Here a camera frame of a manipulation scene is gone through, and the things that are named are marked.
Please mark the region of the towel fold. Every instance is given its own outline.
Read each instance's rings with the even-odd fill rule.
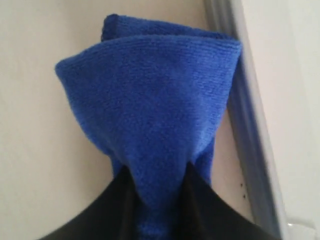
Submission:
[[[86,136],[129,167],[142,204],[136,238],[172,239],[191,162],[210,184],[214,137],[241,44],[220,33],[127,16],[104,21],[101,43],[56,65]]]

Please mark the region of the blue microfiber towel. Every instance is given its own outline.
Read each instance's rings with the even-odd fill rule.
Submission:
[[[241,44],[220,33],[110,15],[101,43],[56,65],[86,136],[132,174],[135,234],[170,240],[187,162],[210,184],[214,137]]]

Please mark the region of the folded towel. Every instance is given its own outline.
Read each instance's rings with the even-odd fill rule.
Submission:
[[[127,16],[104,21],[101,43],[56,65],[86,136],[128,166],[142,204],[136,238],[172,239],[191,162],[210,184],[214,137],[241,44],[220,33]]]

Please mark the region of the towel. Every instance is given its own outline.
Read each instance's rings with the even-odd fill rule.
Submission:
[[[56,65],[86,136],[110,157],[114,175],[130,170],[141,201],[135,239],[174,239],[188,162],[210,184],[240,53],[221,33],[113,14],[100,43]]]

